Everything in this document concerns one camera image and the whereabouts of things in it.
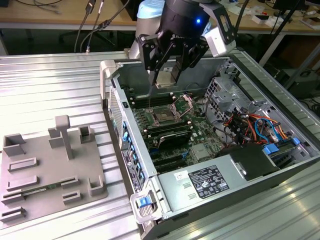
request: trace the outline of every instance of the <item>label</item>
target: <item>label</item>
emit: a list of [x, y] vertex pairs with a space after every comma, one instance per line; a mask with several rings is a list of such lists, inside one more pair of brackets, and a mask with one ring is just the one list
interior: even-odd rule
[[190, 172], [189, 177], [196, 192], [202, 199], [229, 189], [228, 184], [216, 165]]
[[135, 165], [131, 161], [130, 154], [129, 154], [128, 150], [121, 151], [121, 153], [122, 153], [122, 157], [123, 157], [127, 172], [128, 172], [129, 177], [131, 179], [131, 183], [133, 185], [134, 191], [136, 193], [138, 193], [141, 191], [141, 186], [139, 183], [139, 179], [137, 178], [137, 175], [136, 175]]
[[179, 181], [182, 179], [186, 179], [188, 177], [188, 171], [184, 170], [184, 171], [176, 172], [173, 175], [175, 176], [175, 179]]

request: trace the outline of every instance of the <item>computer monitor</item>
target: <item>computer monitor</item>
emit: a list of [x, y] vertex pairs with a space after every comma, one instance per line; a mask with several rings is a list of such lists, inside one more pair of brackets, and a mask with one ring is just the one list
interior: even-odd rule
[[[282, 17], [284, 19], [286, 17], [286, 11], [293, 9], [296, 6], [296, 4], [297, 4], [297, 0], [276, 0], [273, 5], [273, 9], [279, 10], [279, 12], [275, 12], [274, 15]], [[295, 10], [299, 11], [299, 10], [307, 10], [307, 9], [308, 9], [308, 6], [305, 5], [304, 1], [301, 1]]]
[[305, 0], [305, 5], [320, 7], [320, 0]]

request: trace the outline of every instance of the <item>gray plastic bracket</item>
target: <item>gray plastic bracket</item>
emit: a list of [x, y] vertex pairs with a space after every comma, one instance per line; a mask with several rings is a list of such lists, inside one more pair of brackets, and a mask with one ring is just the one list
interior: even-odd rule
[[99, 185], [95, 185], [94, 183], [90, 182], [90, 178], [88, 178], [88, 193], [90, 196], [102, 194], [104, 191], [104, 182], [101, 175], [99, 175]]
[[53, 127], [48, 128], [48, 132], [49, 132], [50, 138], [52, 139], [61, 137], [60, 131], [56, 130]]
[[80, 126], [78, 127], [79, 136], [80, 136], [80, 143], [86, 144], [92, 141], [92, 131], [90, 126]]
[[68, 159], [73, 159], [74, 155], [72, 153], [70, 140], [68, 136], [67, 130], [70, 128], [70, 119], [68, 115], [62, 115], [62, 116], [56, 116], [54, 118], [55, 121], [55, 129], [60, 131], [61, 136], [63, 138], [66, 154], [68, 156]]
[[79, 185], [80, 181], [78, 179], [78, 176], [71, 176], [71, 177], [61, 179], [60, 183], [63, 189], [67, 189], [67, 188]]
[[21, 134], [12, 134], [3, 137], [3, 151], [8, 155], [8, 157], [13, 157], [16, 155], [25, 154], [24, 150], [20, 146], [24, 144], [25, 141]]
[[37, 159], [35, 157], [32, 157], [32, 158], [9, 163], [8, 171], [11, 173], [18, 170], [32, 168], [37, 165], [38, 165]]
[[22, 189], [18, 189], [7, 194], [3, 194], [1, 198], [1, 202], [4, 205], [18, 202], [21, 200], [25, 200], [24, 196], [22, 196]]
[[8, 181], [7, 191], [13, 191], [17, 189], [22, 189], [32, 185], [36, 185], [39, 182], [39, 178], [34, 175], [23, 179]]
[[71, 204], [79, 200], [81, 200], [81, 194], [79, 190], [62, 194], [62, 201], [64, 205]]
[[52, 149], [63, 147], [65, 145], [62, 136], [49, 139], [49, 143]]
[[8, 211], [1, 213], [0, 221], [7, 223], [12, 220], [24, 218], [26, 216], [26, 210], [22, 206], [11, 208]]

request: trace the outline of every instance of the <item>metal table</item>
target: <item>metal table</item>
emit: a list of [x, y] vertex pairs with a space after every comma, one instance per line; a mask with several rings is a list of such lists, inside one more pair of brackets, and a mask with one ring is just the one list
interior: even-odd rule
[[[320, 122], [314, 115], [306, 114], [308, 110], [246, 53], [233, 53], [320, 138]], [[109, 192], [105, 199], [1, 230], [1, 239], [140, 239], [99, 95], [100, 62], [124, 58], [123, 52], [0, 58], [0, 146], [6, 134], [22, 133], [24, 138], [47, 134], [54, 116], [68, 114], [72, 127], [90, 124], [94, 129]], [[260, 97], [249, 84], [246, 90]], [[319, 239], [319, 199], [320, 163], [163, 239]]]

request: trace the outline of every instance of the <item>metal bracket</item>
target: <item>metal bracket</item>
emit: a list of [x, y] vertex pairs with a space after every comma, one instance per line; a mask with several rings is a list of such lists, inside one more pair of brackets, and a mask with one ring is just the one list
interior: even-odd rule
[[118, 68], [114, 60], [105, 60], [100, 63], [100, 95], [103, 101], [106, 99], [106, 79], [116, 75]]

